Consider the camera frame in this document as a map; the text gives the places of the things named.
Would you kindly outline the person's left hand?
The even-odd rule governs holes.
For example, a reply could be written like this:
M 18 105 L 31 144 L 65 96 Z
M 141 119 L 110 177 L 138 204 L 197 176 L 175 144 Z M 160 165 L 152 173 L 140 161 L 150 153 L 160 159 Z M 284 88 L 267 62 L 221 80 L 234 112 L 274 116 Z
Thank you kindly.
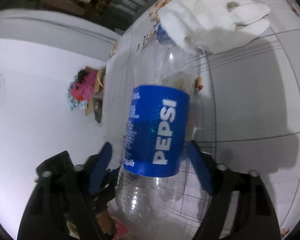
M 105 235 L 114 237 L 117 232 L 115 220 L 111 217 L 108 210 L 104 210 L 95 215 L 96 221 Z

